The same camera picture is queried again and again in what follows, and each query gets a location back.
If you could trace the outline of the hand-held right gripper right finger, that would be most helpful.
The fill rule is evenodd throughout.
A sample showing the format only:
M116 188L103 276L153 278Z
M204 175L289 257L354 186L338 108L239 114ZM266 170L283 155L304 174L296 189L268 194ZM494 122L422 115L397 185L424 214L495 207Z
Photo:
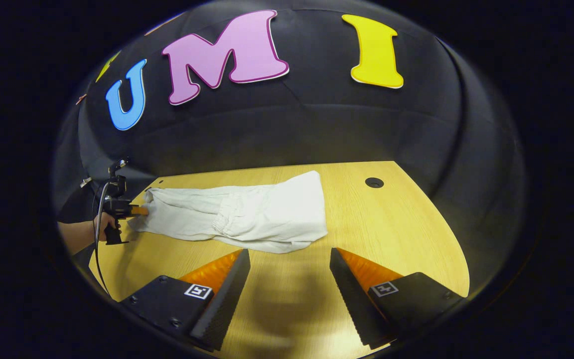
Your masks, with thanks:
M371 349L423 336L465 300L422 272L401 275L339 247L330 250L329 268L360 341Z

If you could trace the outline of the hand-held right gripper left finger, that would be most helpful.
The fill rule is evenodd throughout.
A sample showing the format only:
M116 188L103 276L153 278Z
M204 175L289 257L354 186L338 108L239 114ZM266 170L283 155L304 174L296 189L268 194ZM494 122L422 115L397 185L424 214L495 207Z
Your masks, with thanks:
M176 342L220 351L250 268L249 251L239 249L179 279L155 277L120 305Z

